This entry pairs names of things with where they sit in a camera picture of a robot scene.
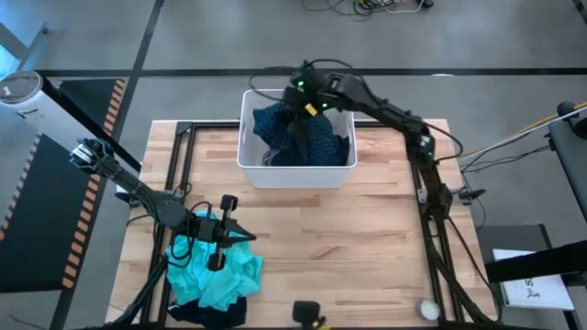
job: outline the concrete floor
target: concrete floor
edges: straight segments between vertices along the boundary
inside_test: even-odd
[[[38,69],[131,69],[154,0],[0,0],[0,20],[24,40],[41,21],[53,32]],[[367,22],[331,12],[308,13],[295,0],[168,1],[145,69],[260,68],[303,59],[340,58],[360,68],[587,67],[587,27],[571,0],[437,0],[428,12],[379,14]],[[309,6],[321,1],[308,0]],[[279,88],[286,77],[259,78]],[[451,132],[476,149],[554,113],[564,100],[587,100],[585,76],[367,77],[373,91],[424,117],[447,118]],[[237,118],[246,77],[142,78],[121,144],[144,153],[155,119]],[[489,159],[546,144],[546,131],[495,151]],[[0,111],[0,209],[7,205],[34,130]],[[486,226],[545,224],[555,246],[587,238],[587,224],[559,161],[543,152],[469,175],[485,188]],[[106,191],[66,328],[103,322],[122,247],[127,207]],[[472,207],[476,224],[479,206]],[[587,314],[587,292],[573,290]],[[0,325],[30,329],[9,314],[47,328],[58,296],[51,292],[0,295]],[[564,329],[562,314],[508,309],[510,325]]]

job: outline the white plastic basket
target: white plastic basket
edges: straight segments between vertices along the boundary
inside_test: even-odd
[[[283,92],[281,89],[260,91],[277,98],[281,97]],[[275,101],[257,95],[251,90],[246,91],[242,97],[237,163],[245,172],[250,184],[255,188],[278,189],[325,189],[342,186],[349,176],[350,170],[357,165],[357,146],[352,113],[350,111],[340,113],[337,110],[328,110],[324,113],[324,116],[332,123],[335,134],[343,138],[349,137],[349,158],[346,166],[263,166],[263,155],[269,150],[269,146],[260,137],[253,134],[255,125],[253,109],[265,108],[274,103]]]

